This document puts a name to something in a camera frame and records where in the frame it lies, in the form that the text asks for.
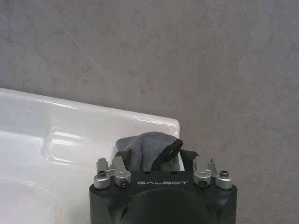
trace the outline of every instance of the metal clamp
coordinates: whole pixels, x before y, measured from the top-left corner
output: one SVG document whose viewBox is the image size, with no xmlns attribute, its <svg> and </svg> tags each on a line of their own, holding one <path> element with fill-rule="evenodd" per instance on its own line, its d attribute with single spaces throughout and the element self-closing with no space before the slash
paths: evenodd
<svg viewBox="0 0 299 224">
<path fill-rule="evenodd" d="M 193 160 L 193 182 L 201 188 L 206 188 L 211 184 L 211 171 L 206 169 L 199 156 Z"/>
<path fill-rule="evenodd" d="M 120 156 L 114 157 L 112 165 L 108 167 L 105 158 L 97 162 L 97 175 L 93 179 L 94 187 L 105 189 L 110 186 L 110 177 L 114 176 L 114 183 L 121 188 L 126 188 L 132 181 L 131 173 L 126 170 L 123 160 Z"/>
<path fill-rule="evenodd" d="M 208 168 L 212 171 L 213 177 L 215 177 L 217 187 L 222 189 L 230 189 L 233 187 L 233 180 L 229 172 L 223 168 L 220 162 L 212 158 L 208 164 Z"/>
</svg>

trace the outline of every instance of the marble wall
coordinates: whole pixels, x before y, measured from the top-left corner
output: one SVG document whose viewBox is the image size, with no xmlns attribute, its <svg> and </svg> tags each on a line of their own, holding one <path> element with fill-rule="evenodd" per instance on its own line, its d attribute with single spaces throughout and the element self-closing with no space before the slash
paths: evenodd
<svg viewBox="0 0 299 224">
<path fill-rule="evenodd" d="M 299 222 L 298 0 L 0 0 L 0 87 L 178 119 L 237 223 Z"/>
</svg>

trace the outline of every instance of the gray towel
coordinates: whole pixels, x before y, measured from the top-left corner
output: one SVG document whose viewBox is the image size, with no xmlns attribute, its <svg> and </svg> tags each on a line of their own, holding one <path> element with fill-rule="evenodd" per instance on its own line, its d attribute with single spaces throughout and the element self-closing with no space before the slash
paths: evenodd
<svg viewBox="0 0 299 224">
<path fill-rule="evenodd" d="M 178 152 L 182 144 L 176 137 L 160 132 L 147 132 L 116 142 L 118 151 L 130 152 L 129 171 L 150 171 L 157 164 L 162 171 L 179 171 Z"/>
</svg>

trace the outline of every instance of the sink basin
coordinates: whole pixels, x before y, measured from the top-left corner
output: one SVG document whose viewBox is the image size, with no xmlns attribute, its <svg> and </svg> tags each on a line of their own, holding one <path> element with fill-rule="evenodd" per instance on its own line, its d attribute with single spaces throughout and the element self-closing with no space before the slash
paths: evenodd
<svg viewBox="0 0 299 224">
<path fill-rule="evenodd" d="M 0 88 L 0 223 L 87 224 L 96 161 L 177 120 Z"/>
</svg>

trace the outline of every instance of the bolt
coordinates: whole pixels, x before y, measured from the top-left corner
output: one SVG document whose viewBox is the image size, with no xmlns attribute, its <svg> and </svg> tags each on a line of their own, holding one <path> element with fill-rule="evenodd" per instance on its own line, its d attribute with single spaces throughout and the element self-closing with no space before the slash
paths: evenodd
<svg viewBox="0 0 299 224">
<path fill-rule="evenodd" d="M 127 188 L 129 186 L 129 182 L 126 179 L 122 179 L 120 181 L 120 187 L 121 188 Z"/>
<path fill-rule="evenodd" d="M 219 175 L 220 175 L 221 177 L 224 177 L 224 176 L 227 177 L 227 176 L 229 176 L 229 172 L 226 171 L 226 170 L 222 170 L 222 171 L 220 171 Z"/>
<path fill-rule="evenodd" d="M 101 170 L 98 172 L 99 176 L 106 176 L 106 171 L 105 170 Z"/>
<path fill-rule="evenodd" d="M 206 180 L 200 180 L 200 181 L 198 182 L 198 186 L 199 186 L 200 188 L 206 188 L 206 187 L 207 187 L 207 182 L 206 182 Z"/>
</svg>

